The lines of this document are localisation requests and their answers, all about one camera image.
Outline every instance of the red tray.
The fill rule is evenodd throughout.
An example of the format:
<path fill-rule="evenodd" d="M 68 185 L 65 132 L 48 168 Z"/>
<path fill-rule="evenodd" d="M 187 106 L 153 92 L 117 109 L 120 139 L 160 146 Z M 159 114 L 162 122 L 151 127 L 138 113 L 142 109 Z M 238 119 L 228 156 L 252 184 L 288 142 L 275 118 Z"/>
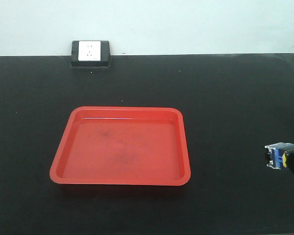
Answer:
<path fill-rule="evenodd" d="M 59 184 L 179 186 L 190 176 L 183 116 L 173 108 L 77 108 L 50 169 Z"/>

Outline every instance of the black tabletop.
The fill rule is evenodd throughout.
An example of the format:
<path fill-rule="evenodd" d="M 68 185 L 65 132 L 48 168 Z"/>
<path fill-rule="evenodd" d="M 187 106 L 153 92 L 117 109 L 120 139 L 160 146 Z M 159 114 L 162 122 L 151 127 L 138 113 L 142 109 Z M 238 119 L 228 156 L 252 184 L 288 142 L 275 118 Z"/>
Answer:
<path fill-rule="evenodd" d="M 191 179 L 181 187 L 60 186 L 49 169 L 79 106 L 173 107 Z M 294 143 L 294 54 L 0 57 L 0 234 L 294 233 L 294 176 L 264 145 Z"/>

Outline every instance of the white wall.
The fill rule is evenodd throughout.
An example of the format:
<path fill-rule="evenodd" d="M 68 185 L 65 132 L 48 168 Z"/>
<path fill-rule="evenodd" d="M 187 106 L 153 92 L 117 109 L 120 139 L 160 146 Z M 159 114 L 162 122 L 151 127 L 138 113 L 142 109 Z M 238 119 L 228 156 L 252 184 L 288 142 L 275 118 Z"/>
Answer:
<path fill-rule="evenodd" d="M 0 0 L 0 55 L 294 52 L 294 0 Z"/>

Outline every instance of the power socket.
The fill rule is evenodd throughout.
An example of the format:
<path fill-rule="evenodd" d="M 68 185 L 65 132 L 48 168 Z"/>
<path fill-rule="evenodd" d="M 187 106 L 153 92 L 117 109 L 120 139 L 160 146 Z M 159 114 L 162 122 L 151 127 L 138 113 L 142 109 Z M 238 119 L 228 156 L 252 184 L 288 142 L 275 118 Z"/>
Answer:
<path fill-rule="evenodd" d="M 78 60 L 79 61 L 100 61 L 101 41 L 79 41 Z"/>
<path fill-rule="evenodd" d="M 106 68 L 111 55 L 108 41 L 73 41 L 71 65 L 73 68 Z"/>

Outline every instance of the plastic tray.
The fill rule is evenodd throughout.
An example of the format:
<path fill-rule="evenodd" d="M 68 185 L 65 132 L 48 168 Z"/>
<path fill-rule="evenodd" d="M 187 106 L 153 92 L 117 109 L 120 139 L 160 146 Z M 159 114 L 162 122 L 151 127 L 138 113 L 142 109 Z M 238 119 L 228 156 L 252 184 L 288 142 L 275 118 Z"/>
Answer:
<path fill-rule="evenodd" d="M 173 108 L 77 108 L 50 169 L 59 184 L 179 186 L 190 176 L 183 116 Z"/>

